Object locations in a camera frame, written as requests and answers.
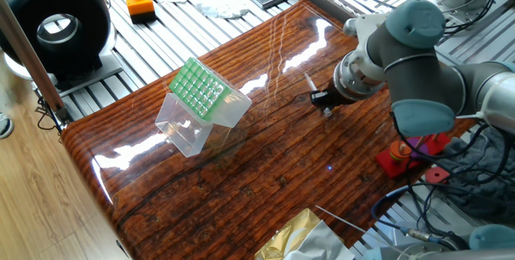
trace glossy wood surface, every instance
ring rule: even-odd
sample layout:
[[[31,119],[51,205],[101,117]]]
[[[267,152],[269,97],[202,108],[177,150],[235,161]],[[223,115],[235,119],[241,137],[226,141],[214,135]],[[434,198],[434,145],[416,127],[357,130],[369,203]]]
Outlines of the glossy wood surface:
[[[309,99],[356,47],[307,1],[200,59],[252,99],[233,129],[215,126],[189,159],[154,120],[176,72],[72,123],[64,145],[137,259],[251,259],[288,220],[311,208],[350,246],[372,205],[402,185],[373,157],[395,138],[388,90],[325,118]],[[452,132],[468,127],[459,122]]]

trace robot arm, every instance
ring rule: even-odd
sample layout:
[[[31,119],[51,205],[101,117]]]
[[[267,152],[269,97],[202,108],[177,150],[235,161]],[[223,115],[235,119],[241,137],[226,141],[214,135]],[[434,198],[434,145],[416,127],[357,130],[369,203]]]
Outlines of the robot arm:
[[[515,64],[485,62],[441,66],[434,46],[445,18],[435,5],[409,0],[389,14],[349,19],[344,31],[357,35],[323,92],[321,108],[364,100],[388,83],[392,110],[406,136],[451,129],[457,116],[476,116],[515,134]]]

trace black cable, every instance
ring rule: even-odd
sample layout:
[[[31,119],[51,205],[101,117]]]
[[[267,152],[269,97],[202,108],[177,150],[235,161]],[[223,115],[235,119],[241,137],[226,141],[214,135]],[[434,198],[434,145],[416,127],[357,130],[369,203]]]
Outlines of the black cable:
[[[486,129],[488,127],[488,125],[480,126],[480,128],[477,130],[477,132],[475,132],[474,135],[472,136],[472,138],[471,138],[470,142],[468,143],[468,145],[466,147],[464,147],[461,151],[458,151],[458,152],[456,152],[456,153],[454,153],[452,155],[434,156],[434,155],[428,155],[428,154],[425,154],[425,153],[421,152],[418,148],[414,147],[410,142],[408,142],[406,137],[399,130],[399,126],[398,126],[398,123],[397,123],[397,119],[395,118],[395,114],[391,113],[390,115],[392,116],[393,126],[395,127],[395,130],[399,134],[399,137],[401,138],[401,140],[409,148],[411,148],[412,151],[416,151],[418,153],[418,157],[423,158],[423,159],[425,159],[425,160],[427,160],[429,162],[431,162],[433,160],[436,160],[435,164],[437,166],[441,167],[444,171],[448,172],[449,175],[455,176],[455,177],[461,179],[463,182],[465,182],[467,184],[486,184],[486,183],[489,183],[489,182],[493,181],[497,176],[499,176],[502,173],[502,171],[506,167],[506,164],[508,163],[509,151],[510,151],[511,145],[512,145],[511,136],[507,132],[505,132],[503,130],[499,130],[499,132],[502,134],[503,138],[505,139],[505,149],[504,149],[504,152],[503,152],[503,155],[502,155],[502,158],[501,158],[501,162],[499,163],[499,167],[497,168],[497,170],[494,171],[491,176],[489,176],[488,178],[486,178],[484,180],[469,180],[469,179],[466,179],[466,178],[464,178],[462,176],[457,175],[456,173],[454,173],[450,169],[448,169],[448,168],[442,166],[441,164],[439,164],[438,163],[438,159],[448,159],[448,158],[455,157],[455,156],[458,156],[458,155],[462,155],[463,153],[465,153],[474,144],[474,142],[480,136],[480,133],[484,129]]]
[[[400,230],[400,229],[401,229],[401,226],[400,226],[400,225],[395,225],[395,224],[393,224],[393,223],[389,223],[389,222],[387,222],[387,221],[383,221],[383,220],[381,220],[381,219],[379,219],[379,218],[377,217],[377,214],[376,214],[377,209],[378,209],[378,208],[383,204],[383,202],[385,202],[385,201],[386,201],[386,200],[388,200],[389,198],[390,198],[390,196],[389,196],[389,195],[383,196],[383,197],[382,197],[382,198],[381,198],[381,199],[380,199],[376,204],[374,204],[374,206],[372,206],[372,211],[371,211],[371,213],[372,213],[372,218],[373,218],[374,220],[378,221],[379,223],[382,223],[383,225],[387,225],[387,226],[390,226],[390,227],[392,227],[392,228],[394,228],[394,229],[398,229],[398,230]]]
[[[487,0],[485,6],[483,7],[483,10],[472,21],[470,21],[468,23],[462,23],[460,25],[445,27],[446,29],[455,28],[455,30],[449,31],[449,32],[446,31],[446,32],[444,32],[444,34],[445,35],[454,35],[460,31],[470,27],[472,24],[478,22],[490,11],[490,8],[492,7],[492,4],[494,3],[494,1],[495,0]]]
[[[393,127],[395,127],[395,130],[399,134],[399,137],[401,138],[401,140],[403,142],[405,142],[406,145],[409,148],[411,148],[412,151],[416,151],[419,154],[419,156],[422,156],[425,159],[431,159],[431,160],[449,159],[449,158],[453,158],[453,157],[456,157],[458,155],[464,154],[469,148],[472,147],[472,145],[474,145],[474,143],[476,142],[477,138],[479,138],[479,136],[481,135],[481,132],[483,132],[483,130],[488,128],[488,125],[486,125],[486,124],[481,125],[480,128],[470,138],[470,142],[461,151],[458,151],[458,152],[456,152],[454,154],[451,154],[451,155],[429,155],[429,154],[421,152],[417,147],[414,147],[411,143],[409,143],[408,140],[406,139],[406,137],[404,136],[404,134],[402,134],[402,132],[399,129],[399,125],[398,125],[397,119],[395,118],[395,114],[392,112],[392,113],[390,113],[390,116],[393,119]]]

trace black object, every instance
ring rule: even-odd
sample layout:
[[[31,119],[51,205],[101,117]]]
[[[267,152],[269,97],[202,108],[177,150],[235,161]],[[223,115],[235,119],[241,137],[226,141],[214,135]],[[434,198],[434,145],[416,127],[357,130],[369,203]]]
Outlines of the black object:
[[[130,16],[130,20],[132,23],[148,23],[148,22],[154,22],[158,17],[155,15],[155,12],[148,12],[144,14],[133,14]]]
[[[355,101],[349,100],[341,96],[340,92],[336,89],[332,79],[329,81],[329,85],[322,91],[311,91],[310,92],[311,103],[318,107],[320,110],[326,108],[333,109],[338,105],[349,105],[356,103]]]
[[[43,66],[57,80],[77,78],[101,67],[98,56],[109,35],[110,18],[104,0],[7,0],[14,16],[31,42]],[[55,14],[72,19],[57,33],[68,35],[57,40],[39,25]],[[0,46],[10,58],[21,64],[5,36],[0,33]]]

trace cable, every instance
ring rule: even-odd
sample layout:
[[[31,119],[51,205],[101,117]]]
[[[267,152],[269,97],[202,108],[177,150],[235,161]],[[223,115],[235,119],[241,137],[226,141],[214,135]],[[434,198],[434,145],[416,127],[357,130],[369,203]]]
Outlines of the cable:
[[[468,244],[467,244],[467,242],[465,242],[464,239],[462,239],[459,236],[456,236],[452,231],[445,232],[440,229],[436,229],[427,219],[427,210],[429,208],[427,206],[424,206],[424,210],[422,210],[422,208],[420,208],[420,204],[418,202],[417,195],[413,189],[413,185],[411,184],[409,170],[410,170],[410,165],[412,162],[413,162],[413,159],[410,159],[408,161],[408,163],[406,164],[406,173],[405,174],[406,174],[406,182],[407,182],[407,186],[408,186],[408,192],[411,194],[411,197],[413,199],[415,208],[418,211],[418,214],[422,217],[422,219],[426,223],[427,230],[429,232],[433,233],[434,235],[438,235],[438,236],[442,236],[442,237],[449,237],[454,243],[458,244],[460,246],[460,248],[468,249]]]
[[[460,25],[454,25],[454,26],[449,26],[449,27],[445,27],[446,29],[449,29],[449,28],[455,28],[455,30],[453,31],[446,31],[444,32],[445,35],[454,35],[456,33],[458,33],[459,31],[462,31],[468,27],[470,27],[472,24],[478,22],[480,19],[482,19],[489,11],[490,11],[490,8],[492,7],[492,4],[494,3],[495,0],[488,0],[486,5],[484,6],[483,10],[470,22],[468,23],[463,23],[463,24],[460,24]]]
[[[449,159],[449,158],[452,158],[452,157],[456,157],[458,155],[462,155],[464,154],[469,148],[472,147],[472,145],[474,144],[474,142],[476,142],[477,138],[480,136],[481,132],[483,132],[483,130],[487,129],[488,128],[488,125],[484,124],[484,125],[481,125],[480,128],[474,133],[474,135],[471,137],[470,139],[470,142],[467,144],[467,146],[465,146],[463,148],[463,150],[461,151],[458,151],[454,154],[451,154],[451,155],[428,155],[426,153],[423,153],[421,152],[418,148],[414,147],[411,143],[408,142],[408,140],[406,139],[406,137],[404,136],[404,134],[402,134],[401,130],[399,129],[399,125],[398,125],[398,122],[397,122],[397,119],[395,118],[395,114],[392,112],[390,113],[390,116],[392,117],[393,119],[393,127],[395,128],[395,130],[397,131],[397,133],[399,134],[399,137],[401,138],[401,140],[403,142],[406,143],[406,145],[411,148],[412,151],[417,151],[417,153],[419,155],[421,155],[422,157],[424,158],[427,158],[427,159],[431,159],[431,160],[438,160],[438,159]]]
[[[503,138],[505,140],[505,149],[504,149],[504,152],[503,152],[503,155],[502,155],[502,158],[501,158],[501,162],[499,163],[499,167],[497,168],[497,170],[495,170],[488,178],[486,178],[484,180],[469,180],[469,179],[466,179],[466,178],[464,178],[462,176],[459,176],[457,173],[451,171],[447,167],[444,167],[443,165],[439,164],[438,163],[438,159],[449,159],[451,157],[455,157],[455,156],[462,155],[463,153],[465,153],[472,146],[472,144],[474,144],[474,142],[480,136],[480,133],[484,129],[486,129],[488,127],[488,125],[482,125],[477,130],[477,132],[472,136],[471,141],[468,143],[468,145],[464,149],[462,149],[461,151],[458,151],[458,152],[456,152],[454,154],[451,154],[451,155],[434,156],[434,155],[428,155],[428,154],[425,154],[425,153],[421,152],[418,148],[415,148],[410,142],[408,142],[406,137],[399,130],[399,126],[398,126],[398,123],[397,123],[397,119],[395,118],[395,114],[391,113],[390,115],[393,118],[393,126],[395,127],[395,130],[398,132],[399,137],[401,138],[401,140],[409,148],[411,148],[412,151],[416,151],[418,153],[418,157],[423,158],[423,159],[425,159],[425,160],[427,160],[429,162],[433,161],[433,160],[436,160],[435,164],[437,166],[441,167],[444,171],[448,172],[449,175],[455,176],[455,177],[459,178],[460,180],[462,180],[463,182],[465,182],[467,184],[476,184],[476,185],[478,185],[478,184],[486,184],[486,183],[489,183],[489,182],[493,181],[497,176],[499,176],[502,173],[502,171],[506,167],[506,164],[508,163],[509,150],[511,149],[511,145],[512,145],[512,140],[510,138],[511,136],[506,131],[499,130],[499,132],[502,134],[502,136],[503,136]]]
[[[402,257],[402,255],[405,255],[405,256],[406,256],[406,255],[407,255],[407,253],[408,253],[408,250],[409,250],[409,249],[411,249],[411,248],[413,248],[413,247],[416,247],[416,246],[419,246],[419,245],[421,245],[421,244],[420,244],[420,243],[418,243],[418,244],[415,244],[415,245],[412,245],[412,246],[408,246],[406,249],[404,249],[404,250],[402,251],[402,253],[400,253],[400,254],[399,254],[399,257],[397,257],[397,260],[400,260],[400,259],[401,259],[401,257]]]
[[[378,209],[379,207],[381,207],[381,205],[383,204],[383,202],[385,202],[386,200],[389,200],[389,199],[390,199],[391,197],[393,197],[393,196],[396,196],[396,195],[397,195],[398,193],[400,193],[400,192],[405,192],[405,191],[406,191],[406,189],[407,189],[407,187],[398,188],[398,189],[396,189],[396,190],[395,190],[395,191],[393,191],[393,192],[389,192],[386,196],[383,196],[383,197],[382,197],[378,202],[376,202],[376,204],[374,204],[374,206],[372,206],[372,211],[371,211],[371,213],[372,213],[372,218],[373,218],[374,220],[376,220],[377,222],[382,223],[383,225],[387,225],[387,226],[392,227],[392,228],[394,228],[394,229],[399,229],[399,230],[400,230],[400,229],[401,229],[401,226],[400,226],[400,225],[395,225],[395,224],[393,224],[393,223],[389,223],[389,222],[387,222],[387,221],[383,221],[383,220],[379,219],[379,218],[377,217],[376,211],[377,211],[377,209]]]

